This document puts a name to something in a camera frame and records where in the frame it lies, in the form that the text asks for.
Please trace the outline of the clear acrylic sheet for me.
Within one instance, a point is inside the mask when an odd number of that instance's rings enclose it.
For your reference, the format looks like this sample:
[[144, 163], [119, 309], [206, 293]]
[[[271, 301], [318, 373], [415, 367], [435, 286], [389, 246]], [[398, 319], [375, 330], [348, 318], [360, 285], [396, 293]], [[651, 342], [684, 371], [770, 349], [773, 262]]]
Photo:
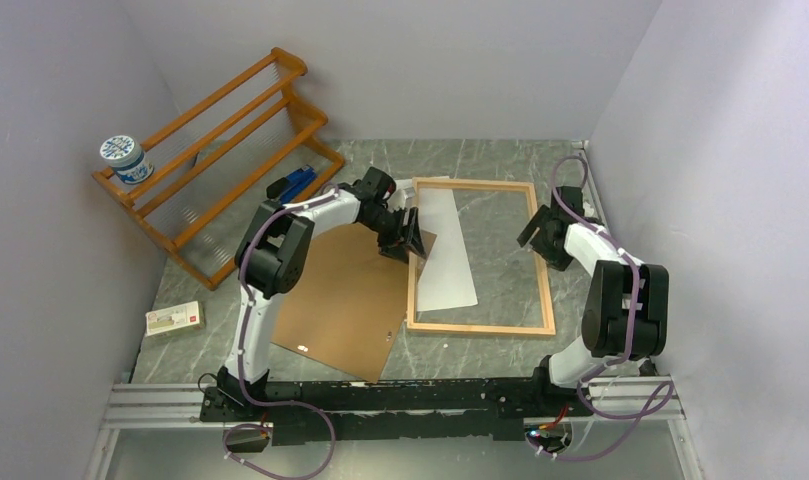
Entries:
[[524, 194], [451, 190], [478, 304], [417, 311], [417, 322], [540, 327], [541, 306], [532, 251], [517, 244], [530, 220]]

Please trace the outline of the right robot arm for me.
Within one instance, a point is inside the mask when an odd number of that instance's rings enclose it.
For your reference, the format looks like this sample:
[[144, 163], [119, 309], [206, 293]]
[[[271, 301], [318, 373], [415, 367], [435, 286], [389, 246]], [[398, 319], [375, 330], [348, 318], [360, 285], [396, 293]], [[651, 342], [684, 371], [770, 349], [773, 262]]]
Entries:
[[554, 270], [578, 263], [591, 277], [580, 334], [547, 358], [549, 377], [529, 392], [533, 408], [552, 415], [568, 401], [569, 387], [619, 362], [640, 362], [663, 353], [667, 340], [669, 273], [616, 245], [601, 223], [584, 215], [579, 187], [552, 190], [517, 237]]

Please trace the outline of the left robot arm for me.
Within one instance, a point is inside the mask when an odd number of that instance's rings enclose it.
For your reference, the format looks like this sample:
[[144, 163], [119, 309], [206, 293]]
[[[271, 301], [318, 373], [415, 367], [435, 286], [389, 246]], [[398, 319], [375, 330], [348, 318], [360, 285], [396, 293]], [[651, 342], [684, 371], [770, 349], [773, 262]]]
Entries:
[[414, 199], [375, 167], [352, 183], [327, 184], [309, 200], [266, 200], [256, 210], [235, 255], [240, 316], [231, 350], [216, 375], [218, 390], [238, 418], [252, 420], [265, 409], [277, 316], [302, 276], [312, 240], [350, 224], [376, 233], [384, 257], [405, 262], [410, 255], [427, 256]]

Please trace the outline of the light wooden picture frame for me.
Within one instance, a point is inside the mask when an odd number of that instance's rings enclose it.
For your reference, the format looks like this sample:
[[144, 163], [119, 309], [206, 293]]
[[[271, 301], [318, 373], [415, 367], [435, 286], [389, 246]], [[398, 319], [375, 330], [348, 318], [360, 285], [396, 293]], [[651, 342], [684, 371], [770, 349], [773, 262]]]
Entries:
[[[538, 210], [536, 190], [530, 182], [498, 181], [498, 180], [469, 180], [451, 179], [443, 177], [414, 177], [412, 186], [415, 194], [413, 205], [418, 203], [418, 195], [422, 189], [442, 190], [471, 190], [514, 192], [525, 195], [529, 219], [532, 219]], [[417, 270], [418, 257], [410, 254], [408, 258], [406, 326], [408, 330], [428, 333], [450, 334], [484, 334], [504, 336], [553, 336], [556, 334], [553, 303], [545, 261], [541, 256], [532, 253], [535, 267], [538, 294], [541, 306], [542, 325], [540, 327], [522, 326], [495, 326], [495, 325], [463, 325], [445, 323], [417, 322]]]

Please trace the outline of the white photo paper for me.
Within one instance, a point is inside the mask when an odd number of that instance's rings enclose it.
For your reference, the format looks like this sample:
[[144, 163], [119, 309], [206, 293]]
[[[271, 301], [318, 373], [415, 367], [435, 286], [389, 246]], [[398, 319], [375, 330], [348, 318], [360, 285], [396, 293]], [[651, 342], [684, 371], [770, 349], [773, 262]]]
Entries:
[[422, 187], [411, 179], [396, 181], [395, 200], [419, 208], [426, 263], [417, 269], [416, 310], [429, 312], [478, 304], [458, 208], [451, 190]]

